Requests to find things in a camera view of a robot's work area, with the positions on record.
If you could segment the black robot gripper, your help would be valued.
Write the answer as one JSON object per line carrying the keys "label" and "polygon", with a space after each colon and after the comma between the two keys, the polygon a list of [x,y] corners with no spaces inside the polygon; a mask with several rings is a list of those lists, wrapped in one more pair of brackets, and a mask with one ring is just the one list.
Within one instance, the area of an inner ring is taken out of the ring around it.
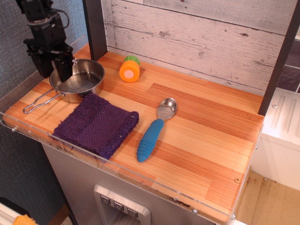
{"label": "black robot gripper", "polygon": [[73,74],[74,57],[73,48],[66,44],[66,26],[60,16],[28,16],[26,24],[32,38],[23,42],[40,75],[48,78],[54,62],[61,82],[66,82]]}

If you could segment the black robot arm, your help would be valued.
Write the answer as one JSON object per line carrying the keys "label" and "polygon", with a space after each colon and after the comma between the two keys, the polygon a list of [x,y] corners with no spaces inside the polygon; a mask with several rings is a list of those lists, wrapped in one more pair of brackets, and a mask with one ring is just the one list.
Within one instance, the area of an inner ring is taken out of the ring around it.
{"label": "black robot arm", "polygon": [[51,0],[18,0],[21,13],[26,16],[33,38],[25,39],[28,55],[44,78],[57,70],[61,82],[73,74],[73,48],[66,44],[65,28],[60,17],[62,10],[52,8]]}

